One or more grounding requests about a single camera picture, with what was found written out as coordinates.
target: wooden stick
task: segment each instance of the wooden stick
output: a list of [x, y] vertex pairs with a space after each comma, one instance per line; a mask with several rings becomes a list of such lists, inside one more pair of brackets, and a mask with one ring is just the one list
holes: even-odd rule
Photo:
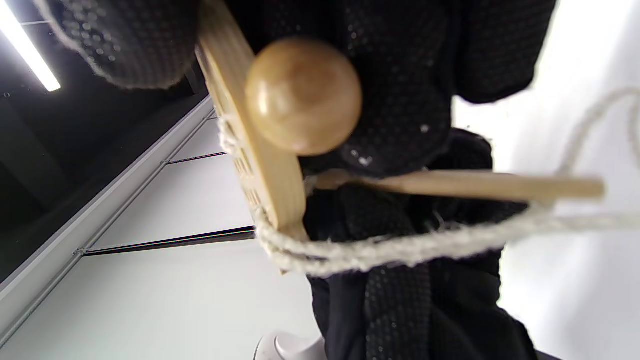
[[316, 188], [331, 190], [348, 182], [387, 192], [508, 201], [597, 199], [605, 193], [599, 179], [525, 177], [485, 170], [424, 171], [383, 180], [355, 179], [344, 171], [331, 170], [318, 177]]

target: fluorescent light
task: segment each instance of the fluorescent light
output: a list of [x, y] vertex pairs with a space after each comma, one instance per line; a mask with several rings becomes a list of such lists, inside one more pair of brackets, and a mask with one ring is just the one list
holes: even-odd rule
[[60, 88], [60, 83], [53, 76], [53, 73], [38, 54], [35, 46], [29, 40], [22, 26], [15, 18], [11, 9], [4, 0], [0, 0], [0, 30], [13, 44], [24, 61], [29, 65], [31, 71], [38, 77], [40, 82], [48, 91], [55, 91]]

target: white rope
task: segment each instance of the white rope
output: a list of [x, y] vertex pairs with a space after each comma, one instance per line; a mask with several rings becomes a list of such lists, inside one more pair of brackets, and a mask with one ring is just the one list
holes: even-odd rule
[[[624, 88], [613, 92], [593, 106], [580, 122], [570, 140], [557, 174], [570, 174], [587, 137], [612, 105], [626, 97], [634, 99], [630, 109], [628, 131], [636, 165], [640, 169], [639, 110], [640, 90]], [[220, 138], [225, 151], [237, 153], [238, 142], [228, 127], [227, 118], [221, 117]], [[305, 183], [312, 191], [313, 180]], [[384, 264], [415, 266], [435, 258], [466, 258], [490, 249], [499, 249], [509, 241], [535, 234], [576, 233], [610, 229], [640, 229], [640, 214], [590, 215], [579, 217], [553, 217], [549, 207], [530, 204], [524, 214], [499, 225], [460, 227], [456, 230], [435, 232], [399, 238], [378, 237], [353, 243], [330, 241], [302, 242], [279, 233], [269, 223], [263, 209], [253, 209], [256, 235], [273, 262], [282, 270], [309, 275], [329, 276], [350, 270], [368, 271]]]

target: dotted grip glove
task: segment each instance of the dotted grip glove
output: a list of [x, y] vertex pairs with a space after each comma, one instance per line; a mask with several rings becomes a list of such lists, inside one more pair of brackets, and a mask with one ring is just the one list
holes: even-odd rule
[[[167, 88], [192, 64], [198, 0], [36, 0], [61, 41], [126, 88]], [[306, 173], [420, 170], [446, 151], [451, 97], [492, 102], [524, 89], [554, 0], [228, 0], [257, 53], [319, 38], [355, 66], [364, 107], [351, 137], [302, 158]]]

